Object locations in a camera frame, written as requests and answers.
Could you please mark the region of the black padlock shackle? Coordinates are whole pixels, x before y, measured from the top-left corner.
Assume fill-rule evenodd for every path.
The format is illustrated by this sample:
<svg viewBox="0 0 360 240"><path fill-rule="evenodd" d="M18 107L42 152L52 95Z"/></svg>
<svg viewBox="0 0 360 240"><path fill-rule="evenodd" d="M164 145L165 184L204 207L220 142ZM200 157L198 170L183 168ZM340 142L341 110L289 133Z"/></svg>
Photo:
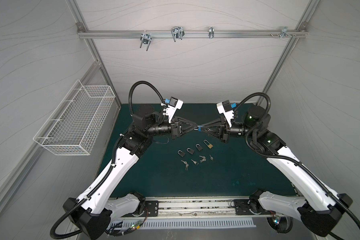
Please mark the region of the black padlock shackle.
<svg viewBox="0 0 360 240"><path fill-rule="evenodd" d="M187 152L189 154L193 155L195 151L193 149L191 149L191 148L187 148Z"/></svg>

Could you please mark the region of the metal hook bracket right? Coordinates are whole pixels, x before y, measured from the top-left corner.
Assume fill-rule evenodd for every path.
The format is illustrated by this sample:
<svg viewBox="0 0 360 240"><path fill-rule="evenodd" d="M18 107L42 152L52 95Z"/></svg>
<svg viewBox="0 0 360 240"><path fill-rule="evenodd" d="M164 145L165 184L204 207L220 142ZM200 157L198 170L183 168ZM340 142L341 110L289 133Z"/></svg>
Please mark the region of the metal hook bracket right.
<svg viewBox="0 0 360 240"><path fill-rule="evenodd" d="M297 37L297 35L296 34L290 34L289 32L288 32L288 28L287 27L284 27L281 31L280 31L280 33L278 33L278 34L270 34L270 36L272 37L272 38L278 38L278 39L287 39L287 38L289 38L289 39L292 39L292 38L296 38Z"/></svg>

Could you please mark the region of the aluminium wall rail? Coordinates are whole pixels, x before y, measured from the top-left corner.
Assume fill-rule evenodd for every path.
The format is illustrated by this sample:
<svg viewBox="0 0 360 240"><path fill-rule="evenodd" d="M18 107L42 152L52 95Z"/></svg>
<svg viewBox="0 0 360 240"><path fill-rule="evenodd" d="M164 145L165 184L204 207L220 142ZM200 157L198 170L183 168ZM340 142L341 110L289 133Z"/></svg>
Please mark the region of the aluminium wall rail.
<svg viewBox="0 0 360 240"><path fill-rule="evenodd" d="M278 34L281 30L217 30L213 39L232 38L272 38L270 34ZM184 30L183 39L209 39L209 29ZM305 38L309 32L288 30L290 34L296 34L296 38ZM140 39L141 34L147 33L152 39L171 39L170 30L146 30L146 31L84 31L78 33L81 39Z"/></svg>

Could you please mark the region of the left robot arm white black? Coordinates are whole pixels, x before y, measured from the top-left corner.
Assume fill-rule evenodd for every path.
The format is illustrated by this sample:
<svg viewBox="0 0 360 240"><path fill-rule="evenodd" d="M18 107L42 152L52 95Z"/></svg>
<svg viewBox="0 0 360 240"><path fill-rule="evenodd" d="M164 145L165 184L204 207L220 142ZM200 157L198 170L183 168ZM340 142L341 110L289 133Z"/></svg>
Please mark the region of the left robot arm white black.
<svg viewBox="0 0 360 240"><path fill-rule="evenodd" d="M150 87L161 101L160 111L151 105L142 105L133 110L133 93L137 86ZM171 97L164 99L160 92L147 81L134 83L129 91L128 106L132 123L120 135L114 145L112 157L107 166L93 183L77 198L68 198L64 203L65 213L53 224L50 237L55 240L67 239L84 233L91 240L103 233L112 235L110 224L127 214L141 214L145 197L139 193L127 194L111 201L110 196L130 168L137 163L153 142L154 136L179 138L195 127L196 123L175 117L184 102Z"/></svg>

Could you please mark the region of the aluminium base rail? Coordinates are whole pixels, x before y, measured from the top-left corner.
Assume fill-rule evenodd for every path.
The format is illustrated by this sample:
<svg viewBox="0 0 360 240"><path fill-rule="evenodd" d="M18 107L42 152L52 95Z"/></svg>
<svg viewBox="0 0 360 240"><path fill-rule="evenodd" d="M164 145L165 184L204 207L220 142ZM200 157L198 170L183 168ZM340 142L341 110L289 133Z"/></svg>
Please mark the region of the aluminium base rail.
<svg viewBox="0 0 360 240"><path fill-rule="evenodd" d="M303 197L284 197L269 194L264 198L264 207L255 210L248 197L197 197L197 198L147 198L142 212L134 213L126 206L128 197L109 199L106 209L117 212L122 217L157 217L157 218L218 218L234 216L296 217L297 208L306 201Z"/></svg>

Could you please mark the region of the black padlock with keys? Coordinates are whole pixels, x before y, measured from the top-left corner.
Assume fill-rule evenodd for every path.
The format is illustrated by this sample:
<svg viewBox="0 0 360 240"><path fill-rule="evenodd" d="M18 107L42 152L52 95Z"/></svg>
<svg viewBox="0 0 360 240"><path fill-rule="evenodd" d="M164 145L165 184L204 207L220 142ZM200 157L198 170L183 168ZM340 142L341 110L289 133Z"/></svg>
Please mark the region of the black padlock with keys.
<svg viewBox="0 0 360 240"><path fill-rule="evenodd" d="M181 150L178 150L178 154L179 156L181 156L182 158L186 155L183 151Z"/></svg>

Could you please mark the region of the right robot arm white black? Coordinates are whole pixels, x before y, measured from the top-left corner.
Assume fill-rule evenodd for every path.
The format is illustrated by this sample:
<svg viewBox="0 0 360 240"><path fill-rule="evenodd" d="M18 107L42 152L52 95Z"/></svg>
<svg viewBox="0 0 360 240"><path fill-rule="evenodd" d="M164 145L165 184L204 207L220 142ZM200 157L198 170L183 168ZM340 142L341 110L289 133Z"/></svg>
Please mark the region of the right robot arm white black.
<svg viewBox="0 0 360 240"><path fill-rule="evenodd" d="M320 237L339 236L332 230L347 214L360 230L360 220L349 209L353 200L329 188L293 154L279 136L268 130L271 99L265 93L253 93L239 104L224 101L217 104L221 117L198 127L222 142L230 137L243 137L247 146L274 165L300 191L299 197L285 197L265 190L250 195L249 209L259 215L276 212L301 221Z"/></svg>

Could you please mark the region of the brass padlock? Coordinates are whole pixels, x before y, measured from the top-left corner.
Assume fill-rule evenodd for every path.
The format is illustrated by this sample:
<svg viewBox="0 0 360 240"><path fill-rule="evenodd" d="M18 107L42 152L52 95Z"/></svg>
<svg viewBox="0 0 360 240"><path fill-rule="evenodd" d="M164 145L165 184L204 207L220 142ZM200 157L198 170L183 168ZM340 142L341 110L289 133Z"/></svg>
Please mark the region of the brass padlock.
<svg viewBox="0 0 360 240"><path fill-rule="evenodd" d="M209 149L212 149L212 148L213 148L213 145L212 145L208 140L204 140L204 143L206 144L206 146L207 146Z"/></svg>

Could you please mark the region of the metal U hook left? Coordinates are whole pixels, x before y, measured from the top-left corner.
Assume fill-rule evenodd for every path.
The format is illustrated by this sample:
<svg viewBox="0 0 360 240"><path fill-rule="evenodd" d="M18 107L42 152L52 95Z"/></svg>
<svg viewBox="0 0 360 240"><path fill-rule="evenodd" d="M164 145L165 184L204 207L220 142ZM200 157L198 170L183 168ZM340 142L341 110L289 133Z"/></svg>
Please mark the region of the metal U hook left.
<svg viewBox="0 0 360 240"><path fill-rule="evenodd" d="M149 47L150 47L150 44L152 42L151 35L149 35L147 33L141 34L140 41L141 41L140 48L142 48L143 45L146 45L146 51L148 51Z"/></svg>

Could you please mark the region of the silver key pair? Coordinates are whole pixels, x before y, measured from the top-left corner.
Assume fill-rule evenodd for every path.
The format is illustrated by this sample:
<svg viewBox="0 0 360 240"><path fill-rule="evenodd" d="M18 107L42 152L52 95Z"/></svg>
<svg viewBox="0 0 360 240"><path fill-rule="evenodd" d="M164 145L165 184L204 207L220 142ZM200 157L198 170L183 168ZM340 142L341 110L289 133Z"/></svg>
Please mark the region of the silver key pair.
<svg viewBox="0 0 360 240"><path fill-rule="evenodd" d="M187 171L187 170L188 170L188 167L189 167L188 162L183 161L183 160L181 160L181 162L184 163L184 165L185 165L185 170Z"/></svg>

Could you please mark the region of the silver padlock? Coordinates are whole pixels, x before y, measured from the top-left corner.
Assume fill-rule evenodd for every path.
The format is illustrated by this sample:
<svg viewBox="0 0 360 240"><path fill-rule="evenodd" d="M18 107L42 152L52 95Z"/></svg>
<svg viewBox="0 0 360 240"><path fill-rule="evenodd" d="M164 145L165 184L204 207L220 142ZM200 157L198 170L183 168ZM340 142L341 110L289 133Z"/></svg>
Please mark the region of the silver padlock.
<svg viewBox="0 0 360 240"><path fill-rule="evenodd" d="M203 147L200 144L196 144L196 148L199 152L203 150Z"/></svg>

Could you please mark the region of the metal u hook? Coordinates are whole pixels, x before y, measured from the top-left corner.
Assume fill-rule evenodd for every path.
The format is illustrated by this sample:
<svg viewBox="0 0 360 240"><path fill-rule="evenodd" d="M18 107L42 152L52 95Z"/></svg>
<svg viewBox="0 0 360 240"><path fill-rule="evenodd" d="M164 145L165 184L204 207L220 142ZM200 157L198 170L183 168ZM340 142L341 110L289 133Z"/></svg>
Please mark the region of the metal u hook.
<svg viewBox="0 0 360 240"><path fill-rule="evenodd" d="M177 39L182 40L185 32L183 27L174 27L171 29L171 34L173 37L174 42L177 41Z"/></svg>
<svg viewBox="0 0 360 240"><path fill-rule="evenodd" d="M150 47L150 44L152 42L151 35L149 35L147 33L141 34L140 41L141 41L140 48L142 48L143 45L146 45L146 51L148 51L149 47Z"/></svg>

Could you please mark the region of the silver key bunch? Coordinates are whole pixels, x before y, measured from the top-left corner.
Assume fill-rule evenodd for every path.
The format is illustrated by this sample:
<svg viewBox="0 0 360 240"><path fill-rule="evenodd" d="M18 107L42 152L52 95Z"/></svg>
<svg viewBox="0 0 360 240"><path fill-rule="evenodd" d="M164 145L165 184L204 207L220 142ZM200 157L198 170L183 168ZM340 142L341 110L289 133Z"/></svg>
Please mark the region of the silver key bunch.
<svg viewBox="0 0 360 240"><path fill-rule="evenodd" d="M203 163L203 162L205 162L207 159L206 159L206 157L205 156L200 156L200 163Z"/></svg>

